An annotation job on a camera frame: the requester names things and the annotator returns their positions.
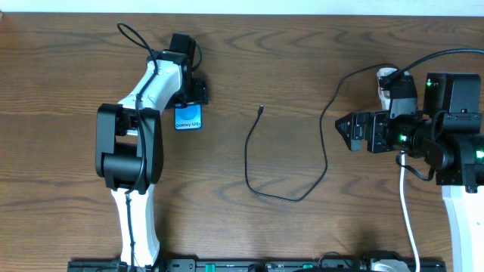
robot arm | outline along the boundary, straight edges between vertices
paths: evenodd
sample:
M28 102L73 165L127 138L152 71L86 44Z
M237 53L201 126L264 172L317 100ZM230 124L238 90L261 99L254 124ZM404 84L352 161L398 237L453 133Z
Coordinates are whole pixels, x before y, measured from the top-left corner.
M368 151L405 151L423 157L442 186L451 225L455 271L481 271L484 264L484 134L480 134L480 77L463 73L429 73L423 112L417 110L413 78L404 75L389 89L389 108L355 112L336 121L337 131L351 151L368 141ZM431 119L423 119L427 114Z
M126 266L153 267L160 250L154 227L153 191L163 170L162 112L176 105L208 103L205 83L191 78L195 47L190 36L173 34L169 50L157 52L156 60L148 58L147 72L133 91L117 105L102 104L98 110L96 172L104 178L116 200L123 236L121 263ZM141 124L138 124L136 95L153 73L157 74L141 97ZM123 143L116 141L116 136L138 136L139 125L144 130L146 171L142 182L136 183L142 160L141 141ZM132 187L134 190L126 197L125 192Z

white plastic casing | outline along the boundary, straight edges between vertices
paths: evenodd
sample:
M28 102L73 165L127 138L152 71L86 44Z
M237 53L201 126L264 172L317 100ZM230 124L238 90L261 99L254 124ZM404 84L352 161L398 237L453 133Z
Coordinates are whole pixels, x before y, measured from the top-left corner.
M162 112L170 98L182 87L182 68L167 60L157 60L158 75L148 85L141 97L139 109L151 108ZM123 98L118 104L127 109L135 109L136 95L141 91L148 79L153 75L154 63L147 64L147 70L143 78L136 85L133 91ZM129 135L138 135L138 131L129 130Z
M121 223L121 235L123 237L123 251L121 261L131 264L131 239L128 229L128 210L125 192L127 189L112 190L111 194L118 206L119 221ZM146 194L140 195L138 191L129 194L131 199L131 224L133 240L135 241L135 266L145 267L153 265L160 250L160 242L154 229L153 215L153 191L154 184L146 190Z
M484 271L484 188L467 193L464 186L442 186L451 225L454 272Z
M379 260L371 263L372 271L382 272L410 272L408 266L403 261L398 260Z

white cable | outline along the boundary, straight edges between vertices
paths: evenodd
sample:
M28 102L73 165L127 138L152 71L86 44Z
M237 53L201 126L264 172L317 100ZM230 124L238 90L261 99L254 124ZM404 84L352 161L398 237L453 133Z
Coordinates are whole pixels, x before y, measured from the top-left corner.
M405 165L405 154L402 155L400 162ZM405 202L405 168L400 170L400 200L402 202L403 217L407 226L408 238L410 239L411 250L414 252L415 272L420 272L420 258L418 258L417 246L415 245L414 234L411 231L410 219L408 218L407 203Z

wooden table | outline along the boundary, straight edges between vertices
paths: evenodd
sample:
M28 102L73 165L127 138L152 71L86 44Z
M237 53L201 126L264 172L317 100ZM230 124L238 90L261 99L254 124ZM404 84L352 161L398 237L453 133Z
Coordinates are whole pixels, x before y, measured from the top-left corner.
M380 107L373 72L352 77L324 117L329 170L308 199L281 202L244 183L296 197L321 174L318 115L347 73L404 66L434 51L484 45L484 19L445 17L4 14L0 22L0 270L66 270L74 258L115 258L116 205L95 173L96 112L125 97L147 52L118 33L138 29L154 48L173 32L199 42L195 76L209 86L204 127L177 132L163 113L165 166L155 190L162 247L199 258L318 258L387 249L412 257L398 194L395 153L351 153L335 119ZM411 71L423 100L429 71L484 75L484 59L447 56ZM410 161L420 170L421 160ZM440 188L408 176L422 257L451 271Z

black cable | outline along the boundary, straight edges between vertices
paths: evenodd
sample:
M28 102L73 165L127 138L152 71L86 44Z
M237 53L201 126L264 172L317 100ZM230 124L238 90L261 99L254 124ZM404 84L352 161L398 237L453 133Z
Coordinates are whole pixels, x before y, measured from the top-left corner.
M131 199L128 194L126 194L126 211L128 212L128 232L131 240L129 244L131 246L131 271L133 271L135 267L135 239L133 238L133 226L131 223Z
M322 267L322 261L325 260L325 258L328 256L328 255L337 255L338 257L340 257L340 259L342 259L345 264L348 266L348 268L351 268L351 265L349 265L348 261L345 260L345 258L343 258L343 256L339 253L339 252L326 252L324 253L320 258L319 258L319 261L318 261L318 267Z
M140 44L139 42L135 41L134 39L132 39L128 35L126 35L126 33L121 28L121 26L124 26L129 31L131 31L133 34L135 34L135 36L138 37L138 39L143 43L143 45ZM118 22L117 27L118 27L118 30L121 32L121 34L123 34L128 40L130 40L131 42L134 42L139 47L147 49L148 53L150 53L151 60L153 61L153 64L154 64L153 74L150 76L150 78L146 81L146 83L143 85L141 90L136 95L135 112L136 112L136 120L138 122L139 138L140 138L140 141L141 141L141 166L140 166L138 178L136 179L135 184L133 184L133 186L125 192L125 194L129 194L133 190L135 190L135 188L140 184L140 182L142 182L144 180L145 169L146 169L146 162L145 162L146 161L146 140L144 139L144 129L143 129L143 123L142 123L142 120L141 120L141 114L139 112L139 106L140 106L141 98L143 97L144 91L149 86L149 84L153 81L155 76L157 76L158 62L154 57L153 49L151 49L149 44L143 39L143 37L141 37L141 35L139 35L139 33L136 30L134 30L129 25L127 25L126 23L123 23L123 22Z
M396 161L396 164L398 166L409 170L412 174L416 175L422 181L431 181L433 179L433 175L435 174L435 169L432 168L432 167L430 167L429 174L428 174L427 178L425 178L417 169L415 169L415 168L413 168L409 165L402 165L402 156L404 154L405 154L405 152L402 151L396 156L395 161Z
M309 188L309 190L307 190L306 193L304 193L304 195L302 195L298 199L289 199L289 198L286 198L286 197L275 196L275 195L271 195L271 194L268 194L268 193L260 193L260 192L258 192L256 190L254 190L250 186L249 178L247 177L247 145L249 143L250 135L252 134L254 128L256 127L257 122L259 121L259 118L262 115L262 112L264 111L264 105L261 105L259 107L259 112L257 114L257 119L254 122L252 128L250 129L249 134L247 135L247 139L245 141L245 149L244 149L245 182L247 184L247 187L249 187L249 190L252 193L254 193L254 194L258 195L258 196L271 197L271 198L274 198L274 199L279 199L279 200L288 201L288 202L300 202L300 201L304 200L316 188L316 186L318 186L318 184L323 179L324 175L326 175L326 171L327 171L327 156L326 156L326 148L324 147L323 124L322 124L324 114L326 113L327 109L331 106L331 104L334 102L334 100L336 99L336 96L338 95L338 92L340 91L341 85L344 83L344 81L346 79L348 79L350 76L353 76L353 75L355 75L357 73L361 73L361 72L364 72L366 70L370 70L370 69L377 68L377 67L380 67L380 66L391 66L391 67L395 67L396 69L398 69L398 67L396 65L394 65L394 64L391 64L391 63L381 63L381 64L377 64L377 65L373 65L373 66L370 66L370 67L366 67L366 68L360 69L358 71L355 71L353 73L350 73L349 75L344 76L340 80L340 83L338 84L338 87L336 88L336 91L334 92L333 97L327 103L326 107L323 109L323 112L319 116L319 134L320 134L320 137L321 137L321 147L323 148L324 163L325 163L324 171L321 174L321 176L318 178L318 180Z
M139 268L141 268L141 271L144 272L144 268L142 268L139 263L138 263L138 260L136 259L136 255L135 255L135 262L136 264L138 265Z
M191 72L195 72L198 69L198 67L200 67L200 65L202 64L202 48L200 48L198 44L197 44L197 49L198 49L198 57L199 57L198 63L191 68Z
M138 43L137 41L135 41L134 39L132 39L128 35L126 35L126 33L121 28L121 26L124 26L129 31L131 31L133 34L135 34L135 36L138 37L138 39L143 43L143 45ZM129 190L127 190L125 192L126 208L128 210L129 239L131 240L131 242L130 242L130 246L131 246L131 271L133 271L133 269L135 269L135 241L134 241L133 232L132 232L131 208L130 208L130 205L129 205L131 200L129 198L129 194L133 190L135 190L136 187L138 187L138 185L142 181L145 180L144 176L145 176L145 172L146 172L146 139L144 138L144 129L143 129L143 123L142 123L139 107L140 107L141 98L143 97L144 91L150 85L150 83L153 81L155 76L158 74L158 62L157 62L157 60L154 56L153 49L150 48L149 44L143 39L143 37L141 37L141 35L139 35L138 32L136 32L136 30L134 30L129 25L127 25L126 23L123 23L123 22L118 22L117 28L126 38L128 38L128 40L130 40L131 42L134 42L137 46L140 46L142 48L147 49L148 52L150 53L151 60L153 61L153 64L154 64L153 74L150 76L150 78L146 81L146 83L143 85L141 90L136 95L135 114L136 114L136 120L138 122L138 136L139 136L139 140L141 142L141 165L140 165L140 168L139 168L138 177L136 178L136 182L129 188Z
M480 49L480 48L454 48L454 49L448 49L448 50L444 50L444 51L439 51L439 52L436 52L436 53L432 53L430 55L427 55L425 57L422 57L419 60L414 61L412 64L408 65L404 69L397 70L397 71L391 73L390 75L388 75L387 77L385 77L383 79L383 85L382 85L382 87L383 88L388 88L392 83L394 83L395 80L397 80L398 78L400 78L401 76L403 76L403 74L405 72L409 71L413 67L415 67L415 66L417 66L417 65L419 65L419 64L421 64L421 63L423 63L423 62L425 62L427 60L431 60L434 57L439 57L439 56L443 56L443 55L447 55L447 54L457 54L457 53L477 53L477 54L484 54L484 49Z

